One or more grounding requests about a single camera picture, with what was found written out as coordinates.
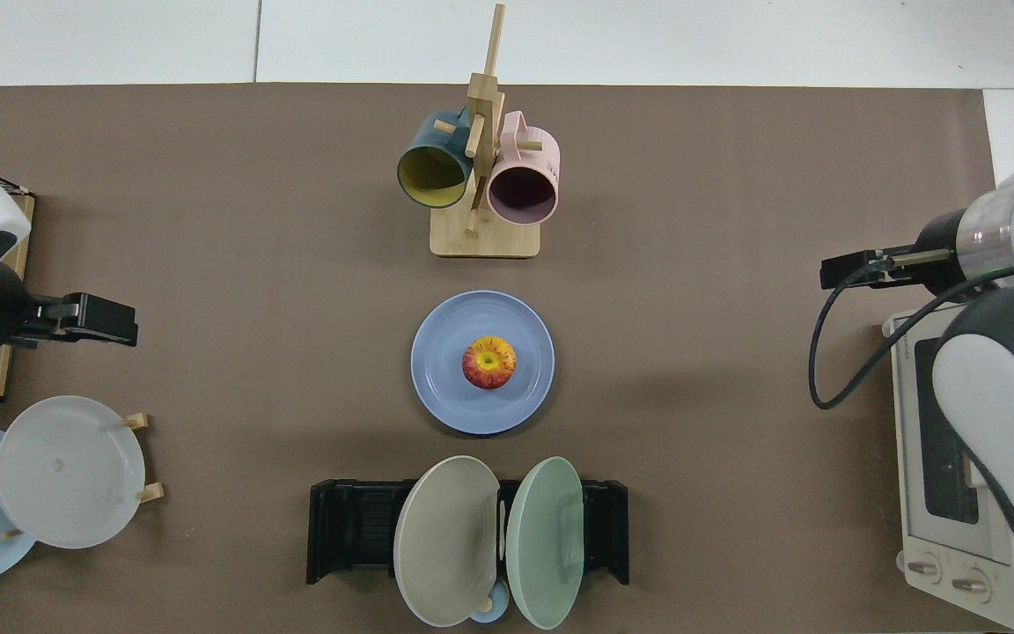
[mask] mug handle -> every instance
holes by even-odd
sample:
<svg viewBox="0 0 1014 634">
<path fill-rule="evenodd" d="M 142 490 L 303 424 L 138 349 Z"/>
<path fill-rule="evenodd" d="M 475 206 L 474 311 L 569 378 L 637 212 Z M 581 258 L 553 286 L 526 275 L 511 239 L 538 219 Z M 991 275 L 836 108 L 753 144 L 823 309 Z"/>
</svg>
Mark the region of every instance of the mug handle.
<svg viewBox="0 0 1014 634">
<path fill-rule="evenodd" d="M 504 157 L 523 160 L 522 152 L 518 151 L 518 133 L 526 131 L 526 120 L 522 111 L 504 114 L 504 129 L 499 134 L 499 149 Z"/>
</svg>

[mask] black cable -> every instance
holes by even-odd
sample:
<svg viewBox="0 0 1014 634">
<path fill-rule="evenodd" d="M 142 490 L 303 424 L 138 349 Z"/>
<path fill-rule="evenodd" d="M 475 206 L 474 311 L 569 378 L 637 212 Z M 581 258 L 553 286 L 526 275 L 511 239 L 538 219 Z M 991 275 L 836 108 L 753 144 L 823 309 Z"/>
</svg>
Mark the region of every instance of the black cable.
<svg viewBox="0 0 1014 634">
<path fill-rule="evenodd" d="M 837 396 L 830 401 L 821 400 L 820 395 L 817 394 L 816 391 L 816 350 L 817 345 L 820 342 L 820 330 L 824 328 L 824 321 L 828 318 L 828 311 L 831 310 L 831 305 L 837 301 L 837 297 L 840 296 L 840 293 L 844 292 L 844 289 L 848 288 L 851 284 L 855 284 L 860 277 L 864 277 L 865 274 L 876 272 L 876 270 L 888 270 L 892 268 L 893 262 L 890 261 L 889 258 L 862 266 L 861 269 L 856 270 L 856 272 L 846 277 L 842 282 L 840 282 L 840 284 L 837 285 L 837 288 L 831 290 L 831 294 L 828 295 L 828 300 L 824 302 L 823 308 L 820 309 L 820 314 L 816 318 L 816 328 L 812 330 L 812 343 L 809 345 L 808 349 L 808 392 L 810 397 L 812 397 L 812 404 L 819 407 L 820 410 L 831 410 L 832 407 L 841 405 L 841 403 L 843 403 L 845 399 L 848 398 L 849 395 L 861 384 L 861 382 L 863 382 L 863 378 L 868 376 L 871 370 L 874 369 L 874 366 L 878 365 L 878 361 L 882 361 L 882 358 L 886 356 L 886 352 L 889 352 L 890 348 L 893 348 L 893 345 L 897 343 L 897 340 L 904 337 L 906 333 L 910 332 L 910 329 L 913 329 L 914 325 L 921 322 L 922 318 L 925 318 L 926 314 L 940 308 L 941 304 L 946 301 L 950 301 L 954 299 L 954 297 L 960 296 L 960 294 L 965 293 L 966 291 L 975 289 L 977 286 L 988 284 L 994 280 L 999 280 L 999 278 L 1014 276 L 1014 266 L 1009 266 L 1009 268 L 994 270 L 991 273 L 985 273 L 983 276 L 976 276 L 970 280 L 961 282 L 960 284 L 953 286 L 953 288 L 946 290 L 946 292 L 943 292 L 940 296 L 934 297 L 932 301 L 927 302 L 926 305 L 919 308 L 918 312 L 915 312 L 914 314 L 911 314 L 910 318 L 907 318 L 906 322 L 903 322 L 901 326 L 898 326 L 898 328 L 886 338 L 886 341 L 874 350 L 874 353 L 868 357 L 865 364 L 858 369 L 856 374 L 854 374 L 851 380 L 848 381 L 848 384 L 844 386 L 844 390 L 840 391 L 840 394 L 837 394 Z"/>
</svg>

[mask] white floor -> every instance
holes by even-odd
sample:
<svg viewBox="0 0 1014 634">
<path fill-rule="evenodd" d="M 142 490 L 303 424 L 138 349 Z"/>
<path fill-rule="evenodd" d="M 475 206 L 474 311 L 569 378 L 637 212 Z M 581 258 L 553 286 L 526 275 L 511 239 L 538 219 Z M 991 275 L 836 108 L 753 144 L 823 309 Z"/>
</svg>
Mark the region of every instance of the white floor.
<svg viewBox="0 0 1014 634">
<path fill-rule="evenodd" d="M 986 89 L 1014 168 L 1014 0 L 508 0 L 503 83 Z M 0 84 L 466 83 L 492 0 L 0 0 Z"/>
</svg>

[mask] blue mug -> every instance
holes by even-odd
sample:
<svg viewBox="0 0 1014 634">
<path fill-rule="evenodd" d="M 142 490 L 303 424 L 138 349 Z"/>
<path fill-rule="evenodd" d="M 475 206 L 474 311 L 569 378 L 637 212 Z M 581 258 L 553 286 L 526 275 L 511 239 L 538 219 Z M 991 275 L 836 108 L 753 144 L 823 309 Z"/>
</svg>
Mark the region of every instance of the blue mug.
<svg viewBox="0 0 1014 634">
<path fill-rule="evenodd" d="M 472 159 L 463 155 L 472 124 L 467 109 L 430 114 L 397 161 L 397 183 L 418 204 L 445 208 L 467 189 Z"/>
</svg>

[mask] oven window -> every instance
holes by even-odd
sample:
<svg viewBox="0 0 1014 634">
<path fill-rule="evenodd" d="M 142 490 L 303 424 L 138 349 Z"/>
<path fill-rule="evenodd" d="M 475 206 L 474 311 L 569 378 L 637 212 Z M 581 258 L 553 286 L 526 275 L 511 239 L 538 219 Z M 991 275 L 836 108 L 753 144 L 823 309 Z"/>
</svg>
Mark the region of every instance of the oven window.
<svg viewBox="0 0 1014 634">
<path fill-rule="evenodd" d="M 918 418 L 922 421 L 922 471 L 926 509 L 938 517 L 976 523 L 977 491 L 964 482 L 964 450 L 933 394 L 933 360 L 937 339 L 914 344 L 918 374 Z"/>
</svg>

